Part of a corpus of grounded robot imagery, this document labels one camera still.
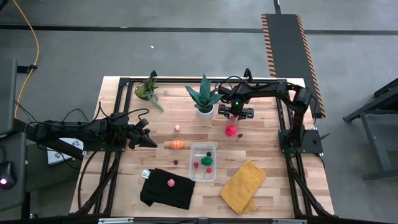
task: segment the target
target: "wooden table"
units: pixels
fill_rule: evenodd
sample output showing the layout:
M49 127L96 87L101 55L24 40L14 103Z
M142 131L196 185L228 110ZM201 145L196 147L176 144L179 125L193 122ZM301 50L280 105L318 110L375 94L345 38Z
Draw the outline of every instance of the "wooden table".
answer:
M118 89L120 77L104 77L98 101L107 114L111 114ZM288 82L303 86L301 78L289 78ZM194 102L189 97L184 83L158 83L156 93L159 104L165 111L161 113L148 101L140 100L133 94L130 109L148 108L149 114L143 116L149 121L151 138L159 145L158 148L137 147L122 153L118 180L114 195L112 216L125 217L212 217L212 218L293 218L293 206L284 156L280 153L277 131L279 119L275 98L253 98L246 107L254 108L254 118L239 121L238 132L243 137L236 143L236 137L227 137L224 133L228 120L215 112L212 120L201 121L195 113ZM198 83L188 83L199 89ZM137 114L130 115L130 123L138 121ZM305 114L306 129L313 128L310 110ZM174 126L181 125L176 133ZM180 150L171 149L173 140L185 142ZM217 148L217 178L214 182L197 182L189 210L174 208L154 203L151 207L140 201L140 192L144 179L144 169L160 168L177 175L189 178L190 147L196 142L210 142ZM100 179L104 153L97 153L83 178L81 188L84 203L93 193ZM322 163L314 155L303 154L303 164L308 188L312 191L324 208L333 213L331 198ZM267 173L267 177L254 195L258 206L255 212L237 215L218 195L225 183L247 159ZM298 197L303 212L302 191ZM106 203L108 190L104 191L101 210ZM73 199L71 212L77 210L77 194Z

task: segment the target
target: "plastic tray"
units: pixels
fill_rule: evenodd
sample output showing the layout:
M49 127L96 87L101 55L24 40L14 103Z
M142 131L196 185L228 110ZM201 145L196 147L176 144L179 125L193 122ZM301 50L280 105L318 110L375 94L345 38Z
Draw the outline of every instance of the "plastic tray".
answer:
M206 153L211 152L213 163L210 166L201 164L201 159L206 157ZM211 173L207 173L207 168L211 168ZM189 165L190 178L198 182L212 182L216 179L217 174L217 151L216 147L212 144L193 144L191 146L190 165Z

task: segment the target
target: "yellow towel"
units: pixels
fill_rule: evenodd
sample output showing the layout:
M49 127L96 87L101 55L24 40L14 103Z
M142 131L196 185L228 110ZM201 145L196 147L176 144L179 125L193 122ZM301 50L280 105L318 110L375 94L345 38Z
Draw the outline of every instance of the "yellow towel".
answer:
M220 196L239 215L255 211L252 197L265 178L266 173L247 160L220 190Z

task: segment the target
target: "gray floor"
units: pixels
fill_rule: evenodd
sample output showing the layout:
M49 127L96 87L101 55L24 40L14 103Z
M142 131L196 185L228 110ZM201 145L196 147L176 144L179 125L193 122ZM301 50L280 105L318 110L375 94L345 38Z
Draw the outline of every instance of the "gray floor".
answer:
M34 24L138 27L261 28L261 13L272 0L19 0ZM398 29L395 0L281 0L283 13L302 16L306 29ZM23 24L10 2L0 22ZM0 57L32 63L29 31L0 30ZM246 67L268 77L262 34L37 32L39 69L21 103L37 119L62 119L74 108L92 116L105 75L241 75ZM362 124L341 119L372 92L398 77L397 36L310 35L307 37L326 109L318 120L326 174L335 213L345 218L398 222L398 179L364 183L376 171ZM19 75L21 84L24 76ZM36 192L33 211L68 213L76 179ZM17 218L18 210L0 214Z

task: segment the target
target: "black towel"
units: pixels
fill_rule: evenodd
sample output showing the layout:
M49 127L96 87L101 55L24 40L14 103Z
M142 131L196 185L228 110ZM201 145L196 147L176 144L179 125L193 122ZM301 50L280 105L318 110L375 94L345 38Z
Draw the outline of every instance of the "black towel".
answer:
M140 194L141 202L151 206L154 202L177 208L189 209L195 182L162 169L149 170ZM167 181L173 179L175 185L169 187Z

